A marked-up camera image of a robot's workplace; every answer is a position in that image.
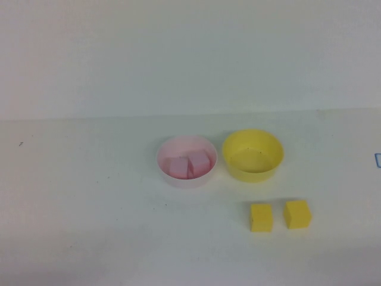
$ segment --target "bowl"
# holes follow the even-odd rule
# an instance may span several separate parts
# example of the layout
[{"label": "bowl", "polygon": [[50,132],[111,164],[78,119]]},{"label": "bowl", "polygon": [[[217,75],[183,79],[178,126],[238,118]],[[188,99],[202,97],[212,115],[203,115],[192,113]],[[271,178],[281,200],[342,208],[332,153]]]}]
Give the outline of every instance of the bowl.
[{"label": "bowl", "polygon": [[224,141],[222,153],[229,173],[244,182],[268,179],[283,160],[283,147],[279,140],[259,129],[230,134]]},{"label": "bowl", "polygon": [[[194,179],[177,179],[169,175],[172,158],[186,157],[192,152],[203,150],[210,161],[210,171]],[[206,138],[196,135],[185,135],[171,138],[160,146],[157,152],[157,165],[164,180],[176,188],[196,188],[210,180],[218,160],[215,146]]]}]

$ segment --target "white wall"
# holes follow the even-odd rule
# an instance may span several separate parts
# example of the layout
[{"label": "white wall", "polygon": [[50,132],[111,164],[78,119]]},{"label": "white wall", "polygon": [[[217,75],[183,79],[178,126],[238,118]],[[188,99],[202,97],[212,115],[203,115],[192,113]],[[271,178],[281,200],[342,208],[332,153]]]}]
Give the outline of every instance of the white wall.
[{"label": "white wall", "polygon": [[0,0],[0,119],[381,106],[381,2]]}]

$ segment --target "bowl rim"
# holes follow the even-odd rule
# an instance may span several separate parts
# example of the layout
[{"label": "bowl rim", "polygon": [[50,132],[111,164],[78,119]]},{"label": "bowl rim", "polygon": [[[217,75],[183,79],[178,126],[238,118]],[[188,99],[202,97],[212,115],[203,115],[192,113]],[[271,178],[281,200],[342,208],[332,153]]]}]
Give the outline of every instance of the bowl rim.
[{"label": "bowl rim", "polygon": [[[280,150],[282,152],[282,156],[278,162],[278,164],[276,164],[274,167],[272,167],[270,170],[267,170],[267,171],[263,171],[263,172],[247,172],[247,171],[244,171],[244,170],[241,170],[240,168],[237,168],[236,166],[230,164],[227,160],[226,160],[226,156],[225,156],[225,153],[224,153],[224,149],[225,149],[225,145],[226,145],[226,141],[233,135],[236,135],[237,133],[241,133],[241,132],[244,132],[244,131],[260,131],[260,132],[264,132],[268,135],[270,135],[272,138],[274,138],[278,143],[279,143],[279,146],[280,146]],[[252,176],[255,176],[257,174],[264,174],[264,173],[268,173],[268,172],[273,172],[275,169],[277,169],[280,164],[282,163],[283,159],[284,159],[284,156],[285,156],[285,151],[283,149],[283,145],[281,143],[281,141],[278,139],[278,137],[276,137],[275,135],[273,135],[272,133],[264,130],[264,129],[257,129],[257,128],[247,128],[247,129],[240,129],[240,130],[236,130],[234,132],[232,132],[231,134],[229,134],[228,137],[225,138],[223,144],[222,144],[222,149],[221,149],[221,152],[222,152],[222,157],[224,158],[224,161],[225,163],[230,167],[230,168],[233,168],[235,170],[238,170],[242,173],[245,173],[245,174],[250,174]]]},{"label": "bowl rim", "polygon": [[[201,139],[206,140],[206,141],[213,147],[213,151],[214,151],[214,153],[216,154],[216,162],[214,163],[213,167],[210,168],[210,170],[209,170],[207,173],[203,174],[203,175],[200,176],[200,177],[193,178],[193,179],[178,179],[178,178],[174,178],[174,177],[168,175],[165,171],[163,171],[162,168],[161,168],[160,165],[159,165],[159,162],[158,162],[159,152],[160,152],[160,150],[162,149],[162,147],[163,147],[166,143],[168,143],[168,142],[170,142],[170,141],[172,141],[172,140],[174,140],[174,139],[178,139],[178,138],[201,138]],[[157,150],[157,152],[156,152],[156,165],[157,165],[157,167],[159,168],[161,174],[162,174],[163,176],[165,176],[166,178],[171,179],[171,180],[174,180],[174,181],[191,182],[191,181],[196,181],[196,180],[198,180],[198,179],[204,178],[205,176],[210,175],[210,173],[216,168],[217,163],[218,163],[218,151],[217,151],[217,149],[216,149],[216,146],[214,146],[214,144],[213,144],[208,138],[206,138],[206,137],[204,137],[204,136],[200,136],[200,135],[177,135],[177,136],[173,136],[173,137],[171,137],[171,138],[165,140],[165,141],[160,145],[160,147],[158,148],[158,150]]]}]

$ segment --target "yellow bowl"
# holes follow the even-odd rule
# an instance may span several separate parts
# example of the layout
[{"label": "yellow bowl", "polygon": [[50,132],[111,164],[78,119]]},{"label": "yellow bowl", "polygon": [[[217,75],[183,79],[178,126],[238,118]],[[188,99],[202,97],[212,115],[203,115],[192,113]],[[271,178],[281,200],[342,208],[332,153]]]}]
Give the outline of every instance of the yellow bowl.
[{"label": "yellow bowl", "polygon": [[258,129],[230,134],[223,144],[222,153],[229,173],[244,182],[268,179],[283,160],[283,147],[279,140]]}]

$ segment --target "pink bowl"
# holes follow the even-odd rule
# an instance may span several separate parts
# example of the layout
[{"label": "pink bowl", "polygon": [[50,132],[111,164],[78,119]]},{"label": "pink bowl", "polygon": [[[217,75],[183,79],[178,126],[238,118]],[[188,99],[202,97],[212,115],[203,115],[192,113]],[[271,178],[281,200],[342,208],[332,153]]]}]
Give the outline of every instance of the pink bowl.
[{"label": "pink bowl", "polygon": [[[186,157],[189,153],[199,150],[204,150],[210,160],[211,170],[208,173],[195,179],[177,179],[168,175],[171,158]],[[195,135],[177,136],[160,146],[156,158],[161,174],[168,184],[177,188],[189,189],[202,186],[212,177],[217,163],[217,150],[204,137]]]}]

